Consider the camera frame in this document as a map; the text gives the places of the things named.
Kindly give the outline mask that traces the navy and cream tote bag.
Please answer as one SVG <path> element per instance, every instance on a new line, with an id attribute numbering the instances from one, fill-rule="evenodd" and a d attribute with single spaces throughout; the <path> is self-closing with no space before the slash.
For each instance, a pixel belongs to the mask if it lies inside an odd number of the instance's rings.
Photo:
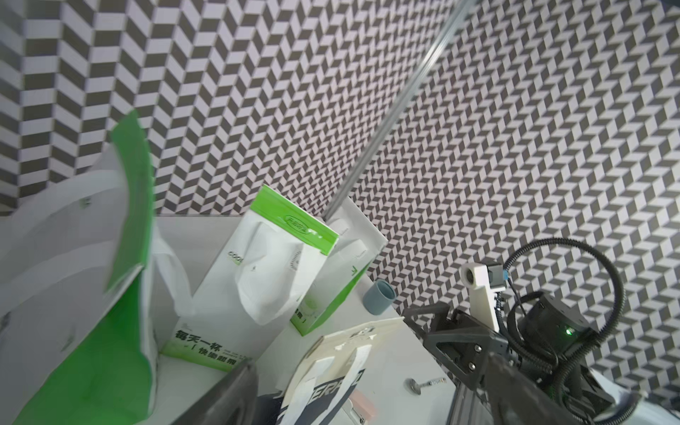
<path id="1" fill-rule="evenodd" d="M 404 319 L 366 322 L 320 338 L 290 379 L 278 424 L 329 424 L 379 351 Z"/>

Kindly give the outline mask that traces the pink stapler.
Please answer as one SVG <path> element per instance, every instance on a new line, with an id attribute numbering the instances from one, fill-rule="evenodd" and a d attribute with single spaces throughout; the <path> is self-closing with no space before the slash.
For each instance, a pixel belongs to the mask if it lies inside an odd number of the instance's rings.
<path id="1" fill-rule="evenodd" d="M 375 405 L 359 390 L 354 390 L 349 397 L 352 414 L 360 423 L 369 423 L 377 418 Z"/>

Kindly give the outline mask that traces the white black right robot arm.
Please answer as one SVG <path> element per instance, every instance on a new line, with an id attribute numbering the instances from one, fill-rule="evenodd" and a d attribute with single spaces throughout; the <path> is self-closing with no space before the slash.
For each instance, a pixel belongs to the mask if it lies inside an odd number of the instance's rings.
<path id="1" fill-rule="evenodd" d="M 577 308 L 536 290 L 516 295 L 511 267 L 543 246 L 588 253 L 607 272 L 614 304 L 601 327 Z M 455 384 L 447 421 L 451 424 L 676 424 L 679 412 L 608 380 L 586 365 L 623 317 L 627 297 L 614 263 L 581 241 L 550 237 L 530 242 L 504 263 L 469 263 L 461 277 L 469 309 L 445 302 L 412 306 L 405 324 L 451 375 Z"/>

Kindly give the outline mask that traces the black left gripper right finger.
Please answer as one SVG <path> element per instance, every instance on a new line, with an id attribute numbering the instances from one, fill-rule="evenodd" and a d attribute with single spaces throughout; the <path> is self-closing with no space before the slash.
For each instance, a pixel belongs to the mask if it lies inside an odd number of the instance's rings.
<path id="1" fill-rule="evenodd" d="M 579 424 L 499 354 L 489 355 L 484 381 L 494 424 Z"/>

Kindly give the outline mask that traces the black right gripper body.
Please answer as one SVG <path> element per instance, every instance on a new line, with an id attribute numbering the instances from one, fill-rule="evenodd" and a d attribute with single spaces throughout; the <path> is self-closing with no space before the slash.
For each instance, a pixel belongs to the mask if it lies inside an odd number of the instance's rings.
<path id="1" fill-rule="evenodd" d="M 492 424 L 486 372 L 492 354 L 510 359 L 508 340 L 443 302 L 407 308 L 403 316 L 456 387 L 446 423 Z"/>

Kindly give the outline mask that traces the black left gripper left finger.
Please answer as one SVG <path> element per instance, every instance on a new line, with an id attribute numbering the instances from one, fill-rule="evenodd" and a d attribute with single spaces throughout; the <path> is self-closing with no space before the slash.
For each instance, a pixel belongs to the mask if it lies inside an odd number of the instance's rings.
<path id="1" fill-rule="evenodd" d="M 253 361 L 245 361 L 221 379 L 181 414 L 173 425 L 252 424 L 257 407 L 259 377 Z"/>

